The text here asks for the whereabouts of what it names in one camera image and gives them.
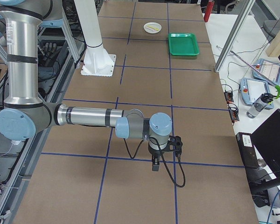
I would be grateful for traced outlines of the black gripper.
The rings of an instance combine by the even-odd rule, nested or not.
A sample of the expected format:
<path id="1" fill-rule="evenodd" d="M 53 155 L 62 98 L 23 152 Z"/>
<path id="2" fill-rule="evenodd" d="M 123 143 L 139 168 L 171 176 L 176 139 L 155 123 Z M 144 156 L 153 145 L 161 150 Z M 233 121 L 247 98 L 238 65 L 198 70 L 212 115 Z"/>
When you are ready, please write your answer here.
<path id="1" fill-rule="evenodd" d="M 148 145 L 148 150 L 152 155 L 152 171 L 159 171 L 160 167 L 160 156 L 168 150 L 168 146 L 164 147 L 162 150 L 154 149 L 150 145 Z"/>

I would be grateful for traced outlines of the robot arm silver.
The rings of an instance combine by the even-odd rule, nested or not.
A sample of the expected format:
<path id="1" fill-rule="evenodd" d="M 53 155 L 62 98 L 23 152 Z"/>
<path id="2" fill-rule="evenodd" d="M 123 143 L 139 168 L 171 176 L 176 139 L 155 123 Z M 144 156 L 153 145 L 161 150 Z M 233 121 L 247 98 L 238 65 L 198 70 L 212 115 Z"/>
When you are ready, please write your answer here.
<path id="1" fill-rule="evenodd" d="M 26 140 L 51 126 L 113 127 L 117 137 L 148 142 L 152 169 L 157 171 L 170 150 L 171 118 L 162 112 L 144 118 L 141 111 L 69 107 L 48 103 L 38 95 L 38 28 L 63 24 L 60 0 L 1 0 L 6 22 L 9 95 L 0 112 L 0 133 L 10 140 Z"/>

